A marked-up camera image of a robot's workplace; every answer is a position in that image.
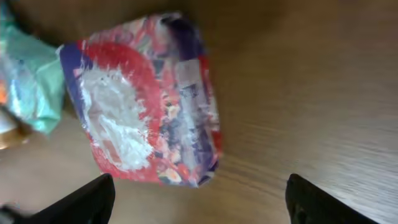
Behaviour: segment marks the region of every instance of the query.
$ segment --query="teal plastic bag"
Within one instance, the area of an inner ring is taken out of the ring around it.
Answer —
[[[32,129],[49,134],[61,119],[65,93],[55,49],[10,20],[0,29],[0,102]]]

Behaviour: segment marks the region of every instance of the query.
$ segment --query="snack package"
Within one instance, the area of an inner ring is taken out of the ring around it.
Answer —
[[[59,58],[55,48],[21,32],[0,4],[0,103],[49,134],[61,119],[65,92]]]
[[[149,16],[59,49],[95,161],[114,177],[198,187],[221,153],[218,112],[197,30]]]

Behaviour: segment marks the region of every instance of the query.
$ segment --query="plastic bag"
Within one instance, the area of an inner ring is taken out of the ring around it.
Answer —
[[[61,119],[65,93],[59,58],[54,48],[21,32],[9,14],[2,15],[0,103],[32,129],[49,134]]]
[[[198,32],[179,14],[95,33],[60,58],[103,172],[192,187],[213,176],[218,112]]]

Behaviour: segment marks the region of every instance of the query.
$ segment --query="wood grain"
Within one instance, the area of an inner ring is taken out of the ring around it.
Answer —
[[[377,222],[397,222],[397,1],[112,2],[18,4],[52,42],[185,11],[208,47],[225,155],[198,190],[117,181],[111,223],[288,223],[292,172]],[[79,130],[66,116],[49,140],[0,152],[0,198],[38,210],[97,176]]]

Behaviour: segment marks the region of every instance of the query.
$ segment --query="floral patterned package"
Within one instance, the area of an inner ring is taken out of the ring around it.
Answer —
[[[58,53],[103,172],[191,187],[213,176],[218,112],[198,31],[180,14],[128,22]]]

